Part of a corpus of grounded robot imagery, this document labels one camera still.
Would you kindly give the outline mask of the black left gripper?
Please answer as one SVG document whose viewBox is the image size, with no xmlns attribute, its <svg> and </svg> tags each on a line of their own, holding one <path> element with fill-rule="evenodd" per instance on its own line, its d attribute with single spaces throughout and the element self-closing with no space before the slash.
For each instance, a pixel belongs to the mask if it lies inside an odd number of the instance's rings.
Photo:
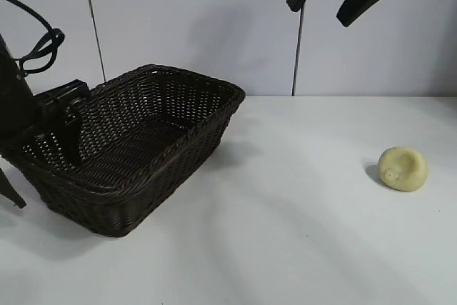
<svg viewBox="0 0 457 305">
<path fill-rule="evenodd" d="M 86 83 L 74 80 L 34 96 L 24 74 L 1 40 L 1 148 L 54 132 L 68 160 L 81 164 L 79 140 L 82 118 L 79 102 L 89 97 Z M 1 195 L 20 209 L 26 206 L 27 181 L 1 157 Z"/>
</svg>

